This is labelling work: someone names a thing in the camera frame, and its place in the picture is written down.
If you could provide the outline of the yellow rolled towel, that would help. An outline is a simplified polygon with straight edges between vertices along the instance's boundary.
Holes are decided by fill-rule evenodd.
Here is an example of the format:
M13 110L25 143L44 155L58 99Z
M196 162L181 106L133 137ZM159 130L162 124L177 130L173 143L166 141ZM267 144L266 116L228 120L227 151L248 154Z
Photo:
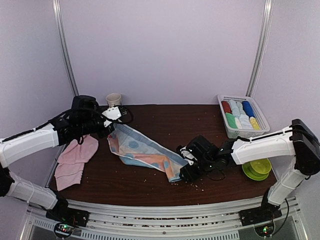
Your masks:
M250 117L249 118L249 122L250 122L250 124L251 124L251 126L252 126L252 128L254 130L260 130L261 129L255 117L253 117L253 116Z

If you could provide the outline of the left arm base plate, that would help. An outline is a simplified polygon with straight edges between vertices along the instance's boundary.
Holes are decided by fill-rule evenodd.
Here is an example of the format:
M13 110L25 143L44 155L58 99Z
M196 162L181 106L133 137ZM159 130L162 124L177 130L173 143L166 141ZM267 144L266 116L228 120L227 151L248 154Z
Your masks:
M67 207L64 210L46 209L46 217L51 220L68 224L72 227L86 227L90 213L85 210Z

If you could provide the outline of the pink towel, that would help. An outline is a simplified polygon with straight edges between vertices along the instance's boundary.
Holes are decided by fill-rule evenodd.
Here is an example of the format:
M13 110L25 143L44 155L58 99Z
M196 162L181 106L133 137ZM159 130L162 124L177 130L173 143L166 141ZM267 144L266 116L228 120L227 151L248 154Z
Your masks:
M82 140L82 144L72 140L57 159L54 177L58 191L81 183L85 164L98 150L99 141L94 137L85 135Z

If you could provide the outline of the right circuit board with leds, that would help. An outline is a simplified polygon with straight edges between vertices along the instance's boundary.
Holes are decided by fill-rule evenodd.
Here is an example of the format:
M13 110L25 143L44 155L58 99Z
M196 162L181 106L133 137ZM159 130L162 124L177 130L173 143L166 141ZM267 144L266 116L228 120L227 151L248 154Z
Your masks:
M273 223L262 224L254 227L255 233L262 237L267 238L275 231L275 225Z

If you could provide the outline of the aluminium front rail frame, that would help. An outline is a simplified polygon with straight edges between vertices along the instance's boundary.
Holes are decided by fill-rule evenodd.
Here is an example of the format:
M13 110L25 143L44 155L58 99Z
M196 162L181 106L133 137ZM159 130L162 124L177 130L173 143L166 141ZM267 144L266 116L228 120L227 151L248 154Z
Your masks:
M276 234L260 237L258 226L244 226L239 211L260 205L262 197L222 203L143 207L87 203L69 200L69 206L89 212L85 227L78 227L66 240L311 240L296 197L289 197L289 214L274 219ZM30 205L18 240L60 240L54 234L57 221L46 218L40 207Z

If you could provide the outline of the left circuit board with leds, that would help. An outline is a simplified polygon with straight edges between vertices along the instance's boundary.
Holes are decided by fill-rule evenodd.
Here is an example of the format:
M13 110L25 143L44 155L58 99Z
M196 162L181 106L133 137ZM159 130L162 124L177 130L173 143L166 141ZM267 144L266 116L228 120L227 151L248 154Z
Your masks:
M62 222L58 222L53 228L53 232L58 238L68 238L73 234L74 230L73 226Z

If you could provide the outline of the right aluminium frame post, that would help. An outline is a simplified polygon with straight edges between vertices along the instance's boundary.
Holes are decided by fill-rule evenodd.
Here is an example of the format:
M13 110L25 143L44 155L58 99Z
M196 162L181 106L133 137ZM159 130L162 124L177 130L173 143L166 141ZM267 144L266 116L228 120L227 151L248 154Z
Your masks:
M263 68L263 57L267 49L273 11L273 0L265 0L262 14L262 21L260 26L260 34L258 39L258 45L253 62L253 67L249 79L249 84L246 91L246 96L254 98L255 92L258 86L260 75Z

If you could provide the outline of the circuit board with leds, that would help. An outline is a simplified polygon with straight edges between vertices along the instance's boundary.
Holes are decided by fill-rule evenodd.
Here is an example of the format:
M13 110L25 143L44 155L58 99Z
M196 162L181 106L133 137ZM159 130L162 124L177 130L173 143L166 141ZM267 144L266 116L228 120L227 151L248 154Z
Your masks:
M267 238L275 231L275 225L273 223L262 224L254 227L255 233L262 237Z
M58 238L68 238L73 234L74 230L73 226L62 222L58 222L53 228L53 232Z

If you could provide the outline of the left aluminium frame post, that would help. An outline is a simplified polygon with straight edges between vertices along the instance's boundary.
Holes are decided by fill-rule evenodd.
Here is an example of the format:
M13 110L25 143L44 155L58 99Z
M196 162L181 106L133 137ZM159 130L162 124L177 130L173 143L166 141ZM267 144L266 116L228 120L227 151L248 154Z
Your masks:
M60 0L53 0L52 6L53 6L53 14L54 14L54 18L55 18L55 22L58 30L63 62L65 65L68 81L70 83L72 94L74 96L78 96L79 90L76 84L76 80L75 80L75 76L74 76L74 72L71 64L71 59L68 51Z

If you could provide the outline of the green plastic plate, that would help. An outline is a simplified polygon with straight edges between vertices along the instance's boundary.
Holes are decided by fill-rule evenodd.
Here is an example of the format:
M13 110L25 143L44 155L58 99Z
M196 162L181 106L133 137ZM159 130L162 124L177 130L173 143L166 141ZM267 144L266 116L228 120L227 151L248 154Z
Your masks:
M262 174L262 173L257 173L256 171L254 171L254 169L251 167L250 163L247 162L245 164L243 164L241 166L242 168L242 171L244 172L244 174L250 178L251 180L254 180L254 181L263 181L265 179L268 178L269 176L269 172L268 173L265 173L265 174Z

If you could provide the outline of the blue polka dot towel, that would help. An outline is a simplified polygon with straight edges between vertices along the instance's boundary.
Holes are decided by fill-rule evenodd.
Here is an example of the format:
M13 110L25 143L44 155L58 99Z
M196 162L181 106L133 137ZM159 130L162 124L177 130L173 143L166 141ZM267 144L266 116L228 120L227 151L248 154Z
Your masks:
M124 164L164 172L170 183L181 180L180 169L188 163L179 154L128 125L115 124L107 140L111 153Z

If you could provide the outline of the light blue rolled towel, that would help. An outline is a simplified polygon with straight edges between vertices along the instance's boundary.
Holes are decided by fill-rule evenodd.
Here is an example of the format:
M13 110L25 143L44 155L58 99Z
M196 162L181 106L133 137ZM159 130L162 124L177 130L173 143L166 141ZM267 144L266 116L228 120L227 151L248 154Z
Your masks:
M231 113L234 117L239 118L241 115L246 115L241 102L231 99L228 101L228 103L231 109Z

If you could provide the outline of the dark blue rolled towel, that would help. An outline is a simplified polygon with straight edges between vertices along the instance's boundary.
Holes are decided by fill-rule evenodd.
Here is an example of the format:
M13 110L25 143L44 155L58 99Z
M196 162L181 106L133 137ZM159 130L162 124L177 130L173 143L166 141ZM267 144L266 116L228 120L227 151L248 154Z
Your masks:
M243 101L242 102L242 107L243 107L243 110L244 110L245 114L249 118L254 118L255 117L253 108L252 108L251 104L248 101Z

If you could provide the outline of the white rolled towel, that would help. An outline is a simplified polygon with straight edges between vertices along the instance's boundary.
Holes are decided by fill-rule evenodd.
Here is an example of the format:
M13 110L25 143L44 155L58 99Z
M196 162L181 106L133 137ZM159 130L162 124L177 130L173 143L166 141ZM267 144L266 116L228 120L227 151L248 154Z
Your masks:
M253 130L253 127L247 115L241 115L240 117L235 117L235 123L238 129Z

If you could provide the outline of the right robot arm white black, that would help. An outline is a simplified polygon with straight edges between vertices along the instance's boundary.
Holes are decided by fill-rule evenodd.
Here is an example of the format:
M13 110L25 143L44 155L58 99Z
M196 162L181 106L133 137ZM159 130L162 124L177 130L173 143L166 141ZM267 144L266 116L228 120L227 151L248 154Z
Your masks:
M320 171L319 140L300 119L292 120L291 125L273 133L226 140L221 147L199 135L186 146L178 146L176 151L187 160L187 165L179 173L187 182L213 171L221 172L229 166L292 156L293 162L281 179L265 192L261 206L256 210L256 216L261 221L268 220L303 180Z

